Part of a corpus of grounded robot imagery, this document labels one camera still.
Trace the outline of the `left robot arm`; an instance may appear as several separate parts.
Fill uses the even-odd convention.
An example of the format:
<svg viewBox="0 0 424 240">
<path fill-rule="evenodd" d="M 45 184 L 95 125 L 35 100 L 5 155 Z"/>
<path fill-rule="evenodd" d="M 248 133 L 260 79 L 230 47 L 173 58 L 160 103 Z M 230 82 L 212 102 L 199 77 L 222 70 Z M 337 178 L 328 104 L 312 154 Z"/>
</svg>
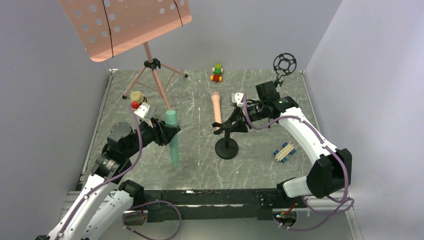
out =
<svg viewBox="0 0 424 240">
<path fill-rule="evenodd" d="M 128 122 L 116 123 L 107 143 L 65 216 L 38 240 L 97 240 L 124 211 L 145 203 L 144 187 L 123 176 L 135 166 L 130 158 L 141 156 L 142 149 L 154 142 L 168 145 L 181 128 L 153 119 L 150 126 L 137 121 L 136 129 Z"/>
</svg>

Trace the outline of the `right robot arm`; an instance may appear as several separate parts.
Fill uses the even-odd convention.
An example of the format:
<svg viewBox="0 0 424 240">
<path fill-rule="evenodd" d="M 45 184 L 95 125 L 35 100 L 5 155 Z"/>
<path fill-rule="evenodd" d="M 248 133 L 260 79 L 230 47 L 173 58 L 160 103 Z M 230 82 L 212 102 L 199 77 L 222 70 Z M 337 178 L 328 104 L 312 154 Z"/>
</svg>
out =
<svg viewBox="0 0 424 240">
<path fill-rule="evenodd" d="M 234 123 L 232 132 L 260 130 L 254 121 L 268 119 L 266 127 L 277 123 L 285 128 L 305 151 L 312 164 L 309 173 L 277 184 L 279 195 L 289 201 L 301 196 L 327 197 L 339 190 L 348 190 L 351 183 L 352 154 L 327 140 L 306 118 L 298 103 L 290 96 L 282 97 L 276 85 L 268 81 L 257 85 L 257 100 L 250 101 L 244 93 L 232 93 L 234 111 L 227 120 Z"/>
</svg>

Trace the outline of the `yellow toy microphone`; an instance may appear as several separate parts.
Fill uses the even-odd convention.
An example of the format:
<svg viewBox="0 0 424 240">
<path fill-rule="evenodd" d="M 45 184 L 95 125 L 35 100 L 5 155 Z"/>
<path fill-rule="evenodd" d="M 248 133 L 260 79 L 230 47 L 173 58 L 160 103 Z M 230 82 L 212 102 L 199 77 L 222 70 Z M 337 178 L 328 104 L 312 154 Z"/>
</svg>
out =
<svg viewBox="0 0 424 240">
<path fill-rule="evenodd" d="M 132 102 L 138 103 L 140 105 L 142 103 L 146 103 L 147 102 L 147 98 L 145 97 L 145 95 L 141 91 L 133 91 L 130 94 L 130 100 Z"/>
</svg>

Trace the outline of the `pink toy microphone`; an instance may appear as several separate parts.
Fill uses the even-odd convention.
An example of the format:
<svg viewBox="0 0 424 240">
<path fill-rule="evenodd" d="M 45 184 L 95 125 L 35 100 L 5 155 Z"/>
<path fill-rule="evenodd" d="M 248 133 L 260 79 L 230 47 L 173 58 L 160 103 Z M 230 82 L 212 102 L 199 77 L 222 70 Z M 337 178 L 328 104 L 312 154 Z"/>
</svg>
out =
<svg viewBox="0 0 424 240">
<path fill-rule="evenodd" d="M 214 91 L 211 93 L 211 101 L 213 105 L 214 120 L 216 123 L 222 123 L 221 114 L 221 96 L 219 92 Z"/>
</svg>

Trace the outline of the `black mic stand with clip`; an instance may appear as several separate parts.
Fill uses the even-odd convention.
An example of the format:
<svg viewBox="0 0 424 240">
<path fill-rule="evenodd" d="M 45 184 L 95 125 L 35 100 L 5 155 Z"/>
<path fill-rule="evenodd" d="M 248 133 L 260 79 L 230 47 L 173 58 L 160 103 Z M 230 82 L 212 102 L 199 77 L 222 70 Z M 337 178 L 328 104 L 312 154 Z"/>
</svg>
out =
<svg viewBox="0 0 424 240">
<path fill-rule="evenodd" d="M 224 160 L 233 159 L 239 152 L 239 146 L 238 143 L 231 138 L 231 133 L 233 133 L 229 132 L 231 123 L 227 123 L 226 120 L 224 123 L 214 122 L 211 125 L 214 128 L 218 128 L 213 132 L 215 135 L 220 135 L 224 132 L 224 137 L 220 138 L 215 144 L 216 155 Z"/>
</svg>

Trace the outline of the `pink music stand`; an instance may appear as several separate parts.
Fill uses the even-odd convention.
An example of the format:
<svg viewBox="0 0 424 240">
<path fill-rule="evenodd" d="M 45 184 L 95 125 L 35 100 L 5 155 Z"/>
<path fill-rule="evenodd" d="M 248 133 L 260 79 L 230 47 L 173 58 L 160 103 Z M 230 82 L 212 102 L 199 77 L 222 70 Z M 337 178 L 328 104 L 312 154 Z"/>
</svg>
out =
<svg viewBox="0 0 424 240">
<path fill-rule="evenodd" d="M 171 107 L 158 69 L 164 67 L 185 78 L 188 75 L 153 58 L 149 41 L 192 21 L 188 1 L 61 0 L 59 4 L 94 62 L 104 62 L 143 45 L 147 57 L 145 65 L 122 97 L 126 98 L 143 72 L 150 69 L 156 84 L 154 90 L 166 106 Z"/>
</svg>

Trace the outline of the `beige blue brick car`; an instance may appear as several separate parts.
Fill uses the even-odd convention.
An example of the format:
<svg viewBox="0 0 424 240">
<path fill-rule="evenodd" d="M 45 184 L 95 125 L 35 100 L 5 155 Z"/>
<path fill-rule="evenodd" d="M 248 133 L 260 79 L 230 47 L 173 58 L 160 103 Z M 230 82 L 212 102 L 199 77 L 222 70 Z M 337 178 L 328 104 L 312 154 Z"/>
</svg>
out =
<svg viewBox="0 0 424 240">
<path fill-rule="evenodd" d="M 280 150 L 275 150 L 273 152 L 274 160 L 276 162 L 285 163 L 287 161 L 287 156 L 293 155 L 295 152 L 295 147 L 291 143 L 285 142 Z"/>
</svg>

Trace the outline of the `green red brick car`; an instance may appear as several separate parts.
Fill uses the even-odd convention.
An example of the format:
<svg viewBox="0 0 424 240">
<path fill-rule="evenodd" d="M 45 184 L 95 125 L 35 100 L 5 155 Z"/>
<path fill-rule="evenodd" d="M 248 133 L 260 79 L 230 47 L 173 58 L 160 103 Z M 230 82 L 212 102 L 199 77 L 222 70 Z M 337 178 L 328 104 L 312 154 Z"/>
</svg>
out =
<svg viewBox="0 0 424 240">
<path fill-rule="evenodd" d="M 219 63 L 215 64 L 214 67 L 212 68 L 212 75 L 210 76 L 210 80 L 215 83 L 222 82 L 223 80 L 222 73 L 223 73 L 222 66 Z"/>
</svg>

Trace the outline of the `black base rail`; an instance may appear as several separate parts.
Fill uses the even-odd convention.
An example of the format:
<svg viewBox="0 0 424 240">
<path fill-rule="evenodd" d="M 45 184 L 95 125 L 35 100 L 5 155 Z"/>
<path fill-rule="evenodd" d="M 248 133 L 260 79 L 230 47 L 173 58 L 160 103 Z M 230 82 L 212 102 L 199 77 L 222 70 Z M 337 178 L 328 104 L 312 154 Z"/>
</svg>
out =
<svg viewBox="0 0 424 240">
<path fill-rule="evenodd" d="M 276 188 L 146 190 L 144 202 L 150 203 L 125 213 L 124 223 L 140 226 L 182 220 L 254 218 L 273 220 L 305 208 L 301 197 L 283 199 Z"/>
</svg>

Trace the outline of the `green toy microphone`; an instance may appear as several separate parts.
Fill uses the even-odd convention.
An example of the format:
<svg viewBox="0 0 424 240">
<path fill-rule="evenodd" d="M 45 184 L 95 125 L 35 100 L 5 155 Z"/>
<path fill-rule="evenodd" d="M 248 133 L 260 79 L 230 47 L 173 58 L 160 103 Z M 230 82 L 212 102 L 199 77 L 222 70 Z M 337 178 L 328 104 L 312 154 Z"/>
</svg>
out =
<svg viewBox="0 0 424 240">
<path fill-rule="evenodd" d="M 175 110 L 167 110 L 165 112 L 165 123 L 172 127 L 178 126 L 178 114 Z M 170 149 L 170 159 L 172 162 L 172 166 L 176 168 L 179 165 L 179 142 L 178 135 L 176 134 L 170 141 L 169 149 Z"/>
</svg>

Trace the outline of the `black shock-mount boom stand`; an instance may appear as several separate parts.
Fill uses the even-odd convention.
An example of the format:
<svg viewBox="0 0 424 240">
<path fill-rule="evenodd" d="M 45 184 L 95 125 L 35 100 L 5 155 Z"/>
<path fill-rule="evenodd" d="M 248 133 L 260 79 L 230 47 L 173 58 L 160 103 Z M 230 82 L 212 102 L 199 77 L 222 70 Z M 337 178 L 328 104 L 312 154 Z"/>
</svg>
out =
<svg viewBox="0 0 424 240">
<path fill-rule="evenodd" d="M 291 53 L 281 53 L 275 57 L 272 66 L 274 72 L 276 73 L 274 86 L 281 87 L 284 82 L 282 78 L 295 72 L 297 68 L 297 60 Z"/>
</svg>

